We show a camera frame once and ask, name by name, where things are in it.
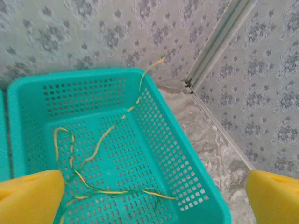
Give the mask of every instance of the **basket bottom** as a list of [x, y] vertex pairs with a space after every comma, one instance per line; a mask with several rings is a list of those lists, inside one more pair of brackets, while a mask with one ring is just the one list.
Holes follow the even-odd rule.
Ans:
[[[53, 132], [57, 127], [64, 127], [75, 136], [73, 165], [79, 168], [81, 162], [91, 156], [103, 133], [119, 121], [125, 110], [115, 110], [88, 116], [53, 122], [45, 126], [44, 135], [48, 149], [49, 167], [54, 168], [55, 150]], [[57, 134], [59, 146], [58, 167], [67, 180], [74, 174], [69, 165], [71, 137], [60, 131]], [[105, 190], [128, 190], [154, 187], [162, 194], [170, 195], [157, 166], [151, 149], [141, 135], [138, 123], [132, 113], [123, 120], [100, 145], [94, 159], [86, 163], [81, 171], [86, 182]], [[65, 188], [61, 206], [54, 223], [59, 223], [62, 210], [72, 195], [82, 196], [89, 189], [76, 176]], [[111, 198], [97, 194], [91, 198], [76, 201], [66, 212], [64, 223], [88, 224], [142, 224], [142, 223], [178, 223], [175, 215], [174, 200], [161, 200], [154, 210], [157, 198], [145, 193], [133, 193]]]

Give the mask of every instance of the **yellow foam pad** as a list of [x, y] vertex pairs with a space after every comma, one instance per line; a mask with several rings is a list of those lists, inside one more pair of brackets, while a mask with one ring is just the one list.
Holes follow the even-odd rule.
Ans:
[[63, 193], [59, 170], [0, 182], [0, 223], [52, 224]]
[[253, 170], [246, 192], [258, 224], [299, 224], [299, 180]]

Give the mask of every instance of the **marble floor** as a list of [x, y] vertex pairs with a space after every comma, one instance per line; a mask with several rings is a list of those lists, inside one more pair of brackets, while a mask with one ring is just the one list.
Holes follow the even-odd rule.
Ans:
[[256, 224], [245, 192], [248, 165], [182, 82], [157, 86], [227, 202], [232, 223]]

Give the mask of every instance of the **patterned wall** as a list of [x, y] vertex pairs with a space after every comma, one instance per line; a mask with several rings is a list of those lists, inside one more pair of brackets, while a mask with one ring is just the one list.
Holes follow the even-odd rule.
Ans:
[[0, 0], [0, 86], [63, 70], [139, 67], [184, 79], [229, 0]]
[[299, 1], [260, 0], [198, 90], [259, 169], [299, 178]]

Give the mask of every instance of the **yellow cord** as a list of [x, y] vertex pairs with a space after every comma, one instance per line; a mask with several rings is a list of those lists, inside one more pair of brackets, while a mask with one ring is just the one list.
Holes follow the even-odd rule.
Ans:
[[[157, 64], [159, 63], [162, 63], [163, 61], [165, 60], [165, 57], [160, 59], [159, 61], [153, 63], [142, 75], [141, 77], [141, 80], [140, 80], [140, 84], [139, 84], [139, 92], [141, 90], [141, 85], [142, 85], [142, 82], [143, 82], [143, 79], [145, 77], [145, 75], [148, 73], [148, 71], [150, 69], [152, 69], [153, 67], [155, 67]], [[141, 96], [138, 97], [136, 103], [134, 106], [130, 107], [127, 109], [127, 111], [125, 112], [125, 114], [123, 114], [123, 116], [120, 118], [120, 121], [121, 120], [124, 120], [126, 118], [126, 114], [132, 110], [135, 109], [136, 105], [139, 104], [141, 100]], [[97, 145], [96, 145], [96, 148], [93, 152], [93, 154], [88, 157], [87, 159], [85, 159], [82, 164], [81, 164], [81, 167], [80, 167], [80, 170], [82, 169], [82, 167], [90, 160], [92, 160], [98, 153], [99, 151], [99, 148], [100, 148], [100, 144], [102, 143], [103, 139], [105, 137], [107, 137], [107, 135], [113, 130], [116, 128], [116, 125], [112, 125], [110, 128], [107, 129], [107, 131], [101, 136], [100, 140], [98, 141]], [[67, 130], [66, 128], [64, 127], [58, 127], [55, 129], [54, 131], [54, 134], [53, 134], [53, 138], [54, 138], [54, 146], [55, 146], [55, 152], [56, 152], [56, 162], [58, 162], [58, 159], [59, 159], [59, 150], [58, 150], [58, 144], [57, 144], [57, 133], [59, 131], [65, 131], [69, 134], [71, 134], [71, 146], [70, 146], [70, 149], [71, 149], [71, 157], [69, 159], [69, 163], [70, 163], [70, 167], [73, 169], [73, 160], [74, 160], [74, 143], [75, 143], [75, 136], [69, 131]], [[99, 189], [96, 189], [96, 188], [93, 188], [92, 186], [90, 186], [89, 184], [86, 183], [86, 181], [84, 180], [83, 176], [80, 174], [80, 172], [78, 170], [75, 170], [73, 169], [73, 171], [78, 175], [78, 177], [81, 179], [81, 181], [83, 182], [83, 184], [89, 188], [89, 189], [92, 189], [94, 191], [94, 193], [100, 193], [100, 194], [110, 194], [110, 195], [122, 195], [122, 194], [126, 194], [126, 193], [129, 193], [130, 191], [106, 191], [106, 190], [99, 190]], [[171, 199], [171, 200], [174, 200], [175, 198], [174, 197], [169, 197], [169, 196], [164, 196], [162, 194], [158, 194], [156, 192], [150, 192], [146, 189], [143, 189], [143, 190], [140, 190], [146, 194], [150, 194], [150, 195], [155, 195], [157, 197], [161, 197], [161, 198], [166, 198], [166, 199]], [[87, 196], [78, 196], [78, 195], [74, 195], [73, 197], [78, 199], [78, 200], [83, 200], [83, 199], [87, 199], [87, 198], [90, 198], [92, 195], [87, 195]], [[65, 210], [71, 206], [72, 204], [74, 203], [74, 199], [70, 200], [66, 206], [65, 206]], [[63, 224], [64, 223], [64, 220], [65, 220], [65, 214], [62, 215], [61, 219], [60, 219], [60, 224]]]

